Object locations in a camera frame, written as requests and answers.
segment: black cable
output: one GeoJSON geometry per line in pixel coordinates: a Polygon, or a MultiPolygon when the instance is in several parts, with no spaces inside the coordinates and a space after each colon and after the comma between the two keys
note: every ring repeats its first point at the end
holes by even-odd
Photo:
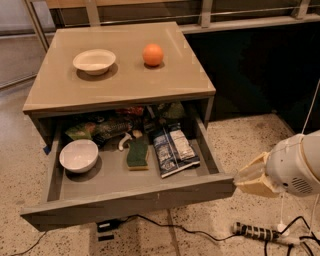
{"type": "Polygon", "coordinates": [[[151,222],[151,223],[153,223],[153,224],[155,224],[155,225],[157,225],[157,226],[159,226],[159,227],[178,228],[178,229],[181,229],[181,230],[183,230],[184,232],[189,233],[189,234],[203,234],[203,235],[208,236],[209,238],[211,238],[212,240],[214,240],[214,241],[216,241],[216,242],[225,241],[225,240],[227,240],[227,239],[229,239],[229,238],[232,238],[232,237],[235,237],[235,236],[239,236],[239,235],[231,235],[231,236],[228,236],[228,237],[226,237],[226,238],[221,238],[221,239],[219,239],[219,238],[213,237],[212,235],[210,235],[210,234],[208,234],[208,233],[206,233],[206,232],[204,232],[204,231],[200,231],[200,230],[188,230],[188,229],[186,229],[185,227],[183,227],[183,226],[181,226],[181,225],[175,225],[175,224],[160,224],[160,223],[158,223],[158,222],[156,222],[156,221],[154,221],[154,220],[151,220],[151,219],[149,219],[149,218],[147,218],[147,217],[144,217],[144,216],[142,216],[142,215],[139,215],[139,214],[136,214],[136,215],[133,215],[133,216],[130,216],[130,217],[139,217],[139,218],[144,219],[144,220],[146,220],[146,221],[149,221],[149,222],[151,222]]]}
{"type": "Polygon", "coordinates": [[[287,256],[290,256],[291,251],[292,251],[292,248],[293,248],[293,244],[289,244],[289,245],[288,245],[287,256]]]}
{"type": "Polygon", "coordinates": [[[32,245],[28,250],[24,251],[24,252],[19,252],[19,253],[15,253],[15,254],[10,254],[9,256],[16,256],[16,255],[23,255],[29,251],[31,251],[36,245],[39,244],[40,240],[48,233],[48,231],[44,232],[38,239],[38,241],[32,245]]]}
{"type": "MultiPolygon", "coordinates": [[[[306,227],[310,230],[310,227],[309,227],[308,223],[306,222],[305,218],[304,218],[303,216],[298,216],[298,217],[296,217],[293,221],[291,221],[291,222],[288,224],[288,226],[287,226],[283,231],[280,232],[280,234],[281,234],[281,235],[284,234],[284,233],[285,233],[297,220],[299,220],[299,219],[302,219],[303,222],[304,222],[304,224],[306,225],[306,227]]],[[[314,234],[313,232],[311,232],[311,234],[312,234],[312,237],[311,237],[311,236],[309,236],[309,237],[307,237],[307,236],[302,236],[302,237],[300,237],[300,240],[301,240],[301,239],[313,239],[313,240],[316,241],[317,244],[320,246],[320,240],[315,236],[315,234],[314,234]]]]}
{"type": "Polygon", "coordinates": [[[303,242],[302,244],[305,246],[305,248],[309,252],[309,255],[310,256],[314,256],[313,252],[311,251],[311,248],[305,242],[303,242]]]}
{"type": "Polygon", "coordinates": [[[264,256],[268,256],[268,243],[268,240],[264,242],[264,256]]]}

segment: power cord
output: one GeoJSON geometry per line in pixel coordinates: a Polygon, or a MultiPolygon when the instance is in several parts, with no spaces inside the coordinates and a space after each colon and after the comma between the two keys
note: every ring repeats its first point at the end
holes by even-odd
{"type": "Polygon", "coordinates": [[[203,235],[209,237],[210,239],[212,239],[212,240],[214,240],[214,241],[216,241],[216,242],[225,241],[225,240],[227,240],[227,239],[229,239],[229,238],[232,238],[232,237],[235,237],[235,236],[239,236],[239,235],[237,235],[237,234],[234,234],[234,235],[228,236],[228,237],[226,237],[226,238],[220,238],[220,239],[219,239],[219,238],[215,238],[215,237],[213,237],[212,235],[210,235],[209,233],[204,232],[204,231],[201,231],[201,230],[188,230],[188,229],[186,229],[185,227],[183,227],[183,226],[181,226],[181,225],[175,225],[175,224],[160,224],[160,223],[158,223],[158,222],[156,222],[156,221],[154,221],[154,220],[151,220],[151,219],[149,219],[149,218],[147,218],[147,217],[144,217],[144,216],[142,216],[142,215],[139,215],[139,214],[132,215],[132,216],[130,216],[130,217],[139,217],[139,218],[144,219],[144,220],[146,220],[146,221],[149,221],[149,222],[151,222],[151,223],[153,223],[153,224],[155,224],[155,225],[157,225],[157,226],[159,226],[159,227],[178,228],[178,229],[181,229],[181,230],[183,230],[184,232],[189,233],[189,234],[203,234],[203,235]]]}
{"type": "MultiPolygon", "coordinates": [[[[295,222],[297,222],[299,219],[302,219],[304,224],[306,225],[306,227],[308,228],[308,230],[310,230],[310,226],[308,225],[307,221],[305,220],[305,218],[303,216],[298,216],[296,217],[294,220],[292,220],[288,226],[280,233],[280,235],[284,234],[295,222]]],[[[315,236],[315,234],[313,232],[311,232],[312,236],[300,236],[299,239],[300,241],[303,241],[304,239],[310,239],[310,240],[314,240],[319,246],[320,246],[320,240],[315,236]]],[[[264,245],[264,255],[267,256],[267,245],[268,245],[269,241],[265,241],[265,245],[264,245]]],[[[308,251],[310,256],[313,256],[313,252],[311,250],[311,248],[307,245],[306,242],[302,242],[302,244],[304,245],[305,249],[308,251]]],[[[292,244],[288,245],[288,251],[287,251],[287,256],[290,256],[291,250],[293,248],[292,244]]]]}
{"type": "Polygon", "coordinates": [[[34,245],[32,245],[28,250],[26,250],[26,251],[24,251],[24,252],[15,253],[15,254],[10,254],[9,256],[23,255],[23,254],[31,251],[35,246],[37,246],[37,245],[40,243],[41,239],[42,239],[47,233],[48,233],[48,231],[44,232],[44,233],[39,237],[38,241],[37,241],[34,245]]]}
{"type": "MultiPolygon", "coordinates": [[[[132,220],[133,218],[141,218],[141,219],[146,220],[146,221],[148,221],[148,222],[150,222],[150,223],[152,223],[152,224],[154,224],[154,225],[157,225],[157,226],[159,226],[159,227],[178,228],[178,229],[180,229],[180,230],[182,230],[182,231],[184,231],[184,232],[186,232],[186,233],[189,233],[189,234],[202,234],[202,235],[205,235],[205,236],[209,237],[210,239],[212,239],[213,241],[216,241],[216,242],[225,241],[225,240],[230,239],[230,238],[235,237],[235,236],[240,236],[239,234],[233,234],[233,235],[230,235],[230,236],[225,237],[225,238],[215,238],[214,236],[210,235],[210,234],[207,233],[207,232],[204,232],[204,231],[201,231],[201,230],[188,230],[188,229],[186,229],[185,227],[183,227],[182,225],[176,225],[176,224],[160,224],[160,223],[158,223],[158,222],[156,222],[156,221],[154,221],[154,220],[152,220],[152,219],[149,219],[149,218],[147,218],[147,217],[145,217],[145,216],[142,216],[142,215],[140,215],[140,214],[132,215],[132,216],[129,216],[129,217],[128,217],[127,219],[125,219],[125,220],[119,220],[119,221],[117,221],[117,225],[116,225],[115,228],[120,227],[120,226],[123,225],[124,223],[132,220]]],[[[284,234],[284,233],[285,233],[296,221],[298,221],[299,219],[302,219],[303,222],[304,222],[304,224],[306,225],[306,227],[310,230],[310,227],[309,227],[308,223],[306,222],[306,220],[304,219],[304,217],[303,217],[303,216],[298,216],[298,217],[296,217],[293,221],[291,221],[291,222],[288,224],[288,226],[287,226],[282,232],[279,232],[279,234],[281,234],[281,235],[284,234]]],[[[31,251],[35,246],[37,246],[37,245],[40,243],[41,239],[42,239],[47,233],[48,233],[48,231],[44,232],[44,233],[39,237],[39,239],[37,240],[37,242],[36,242],[34,245],[32,245],[28,250],[26,250],[26,251],[24,251],[24,252],[20,252],[20,253],[10,254],[9,256],[23,255],[23,254],[31,251]]],[[[314,241],[316,241],[317,244],[320,246],[320,240],[315,236],[315,234],[314,234],[313,232],[311,232],[311,235],[312,235],[312,236],[300,236],[299,239],[300,239],[301,241],[306,240],[306,239],[314,240],[314,241]]],[[[268,253],[267,253],[267,245],[268,245],[268,242],[269,242],[269,241],[266,240],[266,241],[265,241],[265,244],[264,244],[264,255],[265,255],[265,256],[268,256],[268,253]]],[[[311,248],[306,244],[306,242],[303,241],[302,244],[303,244],[303,246],[305,247],[306,251],[309,253],[309,255],[310,255],[310,256],[314,256],[311,248]]],[[[288,245],[287,256],[290,256],[290,253],[291,253],[292,248],[293,248],[293,245],[292,245],[292,244],[289,244],[289,245],[288,245]]]]}

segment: tabletop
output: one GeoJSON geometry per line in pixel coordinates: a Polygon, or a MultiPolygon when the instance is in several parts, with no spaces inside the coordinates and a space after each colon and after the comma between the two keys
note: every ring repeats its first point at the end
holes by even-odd
{"type": "Polygon", "coordinates": [[[211,97],[215,88],[175,22],[58,29],[23,107],[26,114],[211,97]],[[160,45],[163,62],[144,64],[143,48],[160,45]],[[115,64],[101,76],[77,70],[81,52],[106,49],[115,64]]]}

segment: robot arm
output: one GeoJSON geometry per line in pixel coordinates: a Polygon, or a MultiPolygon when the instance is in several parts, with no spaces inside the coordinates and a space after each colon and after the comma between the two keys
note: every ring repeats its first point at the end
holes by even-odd
{"type": "Polygon", "coordinates": [[[234,178],[243,192],[276,197],[287,191],[296,196],[320,193],[320,130],[297,134],[262,153],[234,178]]]}

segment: floor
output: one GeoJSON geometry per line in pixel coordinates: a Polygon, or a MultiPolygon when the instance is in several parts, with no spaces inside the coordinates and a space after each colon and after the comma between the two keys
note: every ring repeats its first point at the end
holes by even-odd
{"type": "MultiPolygon", "coordinates": [[[[0,39],[2,49],[0,81],[37,72],[44,52],[34,37],[0,39]]],[[[21,109],[32,82],[0,91],[0,255],[264,255],[264,242],[234,237],[215,242],[203,234],[190,234],[177,228],[159,227],[138,218],[113,232],[114,239],[98,242],[96,225],[88,223],[43,235],[19,216],[25,206],[40,202],[48,167],[48,157],[39,134],[21,109]]],[[[275,114],[214,121],[208,127],[209,139],[227,173],[234,175],[263,151],[270,151],[292,132],[275,114]]],[[[315,196],[297,198],[285,195],[282,220],[288,224],[297,216],[310,223],[315,196]]],[[[215,238],[232,234],[239,221],[263,228],[274,228],[281,219],[281,199],[263,198],[236,190],[223,200],[183,206],[144,216],[161,224],[183,225],[188,230],[204,231],[215,238]]],[[[313,220],[313,231],[320,231],[320,215],[313,220]]],[[[291,229],[293,236],[306,234],[302,221],[291,229]]],[[[320,249],[308,242],[314,255],[320,249]]],[[[269,243],[268,255],[286,255],[287,246],[269,243]]],[[[296,246],[291,255],[308,255],[296,246]]]]}

